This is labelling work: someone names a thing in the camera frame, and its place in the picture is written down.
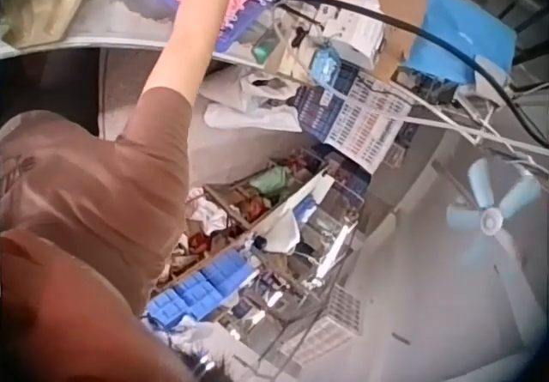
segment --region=ceiling fan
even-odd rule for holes
[[[476,209],[450,205],[446,209],[446,220],[448,225],[456,231],[478,229],[480,235],[493,237],[506,250],[510,258],[518,266],[522,266],[524,263],[522,253],[516,246],[513,237],[504,229],[503,224],[504,221],[509,220],[522,208],[536,200],[541,194],[541,186],[531,172],[524,167],[517,166],[516,168],[521,177],[498,204],[494,199],[488,161],[485,158],[477,160],[468,170],[468,181],[474,197],[470,197],[468,192],[459,185],[459,182],[451,177],[450,181],[456,185],[466,200],[469,198],[468,202],[473,202],[470,204],[473,204]]]

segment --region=white plastic bag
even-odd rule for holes
[[[250,112],[239,112],[219,103],[211,103],[204,113],[204,122],[216,129],[257,127],[267,130],[301,131],[298,111],[291,106],[260,107]]]
[[[206,77],[198,93],[240,112],[256,110],[268,99],[287,100],[299,85],[250,67],[232,66]]]

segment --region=black cable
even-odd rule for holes
[[[522,116],[524,113],[515,105],[515,103],[509,97],[509,95],[505,93],[505,90],[499,85],[496,79],[494,79],[492,75],[490,75],[480,64],[478,64],[473,59],[471,59],[467,54],[463,53],[462,51],[455,48],[454,46],[447,43],[446,41],[438,38],[434,34],[426,32],[426,30],[422,28],[416,27],[410,23],[406,23],[405,21],[396,19],[389,15],[377,13],[374,10],[366,9],[366,8],[359,7],[354,4],[342,2],[339,0],[274,0],[274,3],[277,4],[284,1],[295,1],[295,2],[308,3],[308,4],[327,4],[329,6],[333,6],[338,9],[345,9],[348,11],[352,11],[354,13],[365,15],[366,17],[370,17],[372,19],[381,21],[390,26],[397,27],[409,33],[413,33],[423,39],[429,40],[431,43],[434,43],[439,47],[442,47],[444,50],[446,50],[450,54],[459,58],[466,66],[468,66],[469,68],[475,71],[478,71],[480,75],[483,76],[490,83],[490,85],[494,88],[494,90],[496,90],[496,93],[498,93],[499,97],[501,97],[502,100],[505,102],[505,104],[509,107],[509,109],[511,110],[515,118],[518,120],[522,128],[530,135],[530,137],[532,137],[543,148],[549,149],[549,142],[547,140],[544,140],[544,138],[540,137],[539,135],[537,135],[531,129],[531,127],[528,125],[528,121]]]

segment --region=green object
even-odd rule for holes
[[[251,54],[259,64],[264,64],[279,44],[278,36],[271,27],[259,38],[251,49]]]
[[[278,193],[287,186],[289,173],[290,171],[287,167],[272,167],[252,179],[250,186],[256,188],[263,195],[269,196]]]

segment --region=blue tray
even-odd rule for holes
[[[177,0],[163,1],[174,10],[179,6]],[[267,4],[263,5],[256,0],[248,0],[244,5],[244,9],[237,13],[238,19],[234,26],[221,31],[221,35],[215,44],[215,51],[219,53],[226,52],[231,44],[240,38],[266,8]]]

